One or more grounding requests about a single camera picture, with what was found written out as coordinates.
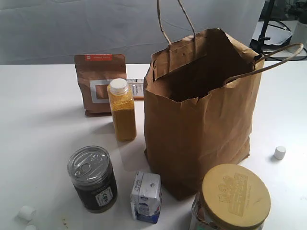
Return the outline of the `brown kraft standup pouch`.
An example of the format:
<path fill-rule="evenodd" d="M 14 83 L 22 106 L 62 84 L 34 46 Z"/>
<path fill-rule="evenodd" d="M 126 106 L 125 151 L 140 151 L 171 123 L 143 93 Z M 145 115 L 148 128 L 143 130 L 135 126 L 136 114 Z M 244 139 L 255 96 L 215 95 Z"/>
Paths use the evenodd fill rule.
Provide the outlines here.
<path fill-rule="evenodd" d="M 75 55 L 74 64 L 85 113 L 87 115 L 109 113 L 107 86 L 113 79 L 127 78 L 125 55 Z"/>

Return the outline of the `dark jar with pull-tab lid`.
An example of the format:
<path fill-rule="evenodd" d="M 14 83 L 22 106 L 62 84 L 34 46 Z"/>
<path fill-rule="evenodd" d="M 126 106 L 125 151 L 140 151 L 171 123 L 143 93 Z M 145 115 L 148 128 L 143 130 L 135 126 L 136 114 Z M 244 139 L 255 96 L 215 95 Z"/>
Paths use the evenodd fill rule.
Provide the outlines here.
<path fill-rule="evenodd" d="M 92 213 L 110 209 L 118 196 L 111 158 L 100 146 L 86 146 L 72 154 L 67 171 L 84 207 Z"/>

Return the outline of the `black tripod stand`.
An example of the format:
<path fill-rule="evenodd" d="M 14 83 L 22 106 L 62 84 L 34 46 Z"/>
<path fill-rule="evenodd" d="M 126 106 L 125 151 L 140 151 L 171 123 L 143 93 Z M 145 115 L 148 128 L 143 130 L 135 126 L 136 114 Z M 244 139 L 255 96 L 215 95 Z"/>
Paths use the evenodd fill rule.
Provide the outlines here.
<path fill-rule="evenodd" d="M 266 36 L 266 31 L 271 19 L 274 3 L 275 0 L 265 1 L 262 13 L 260 14 L 260 19 L 263 19 L 263 25 L 262 27 L 260 27 L 258 24 L 256 25 L 253 37 L 249 45 L 250 48 L 259 54 L 262 52 L 262 46 L 264 45 L 264 42 L 271 39 L 270 37 Z"/>

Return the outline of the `white cap bottom left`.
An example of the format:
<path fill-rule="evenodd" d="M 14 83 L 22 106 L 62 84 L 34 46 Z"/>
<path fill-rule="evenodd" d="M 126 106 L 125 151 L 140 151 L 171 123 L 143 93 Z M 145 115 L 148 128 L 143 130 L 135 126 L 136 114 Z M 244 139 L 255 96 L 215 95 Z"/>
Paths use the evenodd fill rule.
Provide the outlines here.
<path fill-rule="evenodd" d="M 35 225 L 27 225 L 24 230 L 37 230 Z"/>

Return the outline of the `white cup background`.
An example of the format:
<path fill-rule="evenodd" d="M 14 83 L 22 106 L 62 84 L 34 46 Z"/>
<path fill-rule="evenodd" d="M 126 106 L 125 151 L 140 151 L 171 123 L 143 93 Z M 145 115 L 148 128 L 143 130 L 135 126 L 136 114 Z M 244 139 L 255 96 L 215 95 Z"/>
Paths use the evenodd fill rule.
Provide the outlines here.
<path fill-rule="evenodd" d="M 291 44 L 302 43 L 304 47 L 307 46 L 307 25 L 298 21 L 295 30 L 293 32 Z"/>

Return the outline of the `yellow grain plastic bottle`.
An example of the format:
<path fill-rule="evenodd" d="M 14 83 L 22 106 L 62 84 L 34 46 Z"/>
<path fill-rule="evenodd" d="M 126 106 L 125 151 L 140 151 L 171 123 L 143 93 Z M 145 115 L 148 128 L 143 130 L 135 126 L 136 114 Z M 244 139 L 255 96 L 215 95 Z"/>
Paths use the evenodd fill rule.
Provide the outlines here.
<path fill-rule="evenodd" d="M 135 139 L 135 107 L 130 86 L 125 79 L 113 79 L 107 87 L 107 92 L 117 140 Z"/>

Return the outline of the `orange white flat box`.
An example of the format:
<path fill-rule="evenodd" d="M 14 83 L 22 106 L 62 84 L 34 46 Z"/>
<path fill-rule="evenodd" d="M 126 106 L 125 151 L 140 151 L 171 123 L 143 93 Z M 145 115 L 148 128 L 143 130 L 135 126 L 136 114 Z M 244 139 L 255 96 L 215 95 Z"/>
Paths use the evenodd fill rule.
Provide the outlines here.
<path fill-rule="evenodd" d="M 143 99 L 143 79 L 127 79 L 127 83 L 130 86 L 132 96 L 134 99 Z"/>

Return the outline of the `brown paper bag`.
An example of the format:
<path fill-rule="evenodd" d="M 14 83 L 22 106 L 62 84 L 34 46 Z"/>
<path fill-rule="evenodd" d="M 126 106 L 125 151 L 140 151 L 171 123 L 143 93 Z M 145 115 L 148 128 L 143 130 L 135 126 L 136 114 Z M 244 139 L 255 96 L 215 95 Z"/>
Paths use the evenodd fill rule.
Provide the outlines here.
<path fill-rule="evenodd" d="M 249 156 L 265 58 L 220 28 L 152 54 L 143 90 L 145 155 L 177 200 L 197 193 L 212 167 Z"/>

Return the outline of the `white cap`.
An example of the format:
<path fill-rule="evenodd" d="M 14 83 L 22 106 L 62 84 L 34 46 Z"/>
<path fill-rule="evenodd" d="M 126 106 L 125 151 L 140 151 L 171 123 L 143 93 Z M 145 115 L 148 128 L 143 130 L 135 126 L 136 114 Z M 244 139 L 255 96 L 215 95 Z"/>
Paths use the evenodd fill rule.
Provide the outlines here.
<path fill-rule="evenodd" d="M 286 148 L 284 146 L 277 146 L 275 148 L 274 157 L 278 160 L 282 160 L 285 156 Z"/>
<path fill-rule="evenodd" d="M 37 230 L 35 225 L 27 225 L 24 230 Z"/>
<path fill-rule="evenodd" d="M 22 206 L 17 214 L 18 218 L 31 221 L 36 214 L 36 209 L 31 206 Z"/>

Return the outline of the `small white milk carton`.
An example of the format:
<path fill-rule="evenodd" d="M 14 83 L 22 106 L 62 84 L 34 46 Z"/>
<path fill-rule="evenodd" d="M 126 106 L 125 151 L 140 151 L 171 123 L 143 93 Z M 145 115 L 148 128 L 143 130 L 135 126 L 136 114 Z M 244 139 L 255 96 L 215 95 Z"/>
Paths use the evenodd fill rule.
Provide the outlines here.
<path fill-rule="evenodd" d="M 132 218 L 156 224 L 161 210 L 161 177 L 138 171 L 130 194 Z"/>

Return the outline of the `white cap right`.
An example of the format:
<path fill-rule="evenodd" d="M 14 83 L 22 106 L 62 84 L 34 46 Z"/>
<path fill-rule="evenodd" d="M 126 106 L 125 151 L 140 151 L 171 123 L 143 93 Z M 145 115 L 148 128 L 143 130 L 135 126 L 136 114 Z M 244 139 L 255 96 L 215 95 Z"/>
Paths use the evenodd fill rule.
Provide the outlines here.
<path fill-rule="evenodd" d="M 275 148 L 274 157 L 278 160 L 282 160 L 285 156 L 286 148 L 284 146 L 277 146 Z"/>

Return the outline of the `jar with wooden lid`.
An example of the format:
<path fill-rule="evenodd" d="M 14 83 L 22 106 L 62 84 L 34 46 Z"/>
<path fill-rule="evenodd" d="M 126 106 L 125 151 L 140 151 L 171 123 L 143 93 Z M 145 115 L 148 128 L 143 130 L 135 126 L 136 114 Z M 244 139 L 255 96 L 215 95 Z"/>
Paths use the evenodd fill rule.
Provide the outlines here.
<path fill-rule="evenodd" d="M 261 230 L 270 193 L 252 171 L 236 164 L 211 168 L 191 208 L 191 230 Z"/>

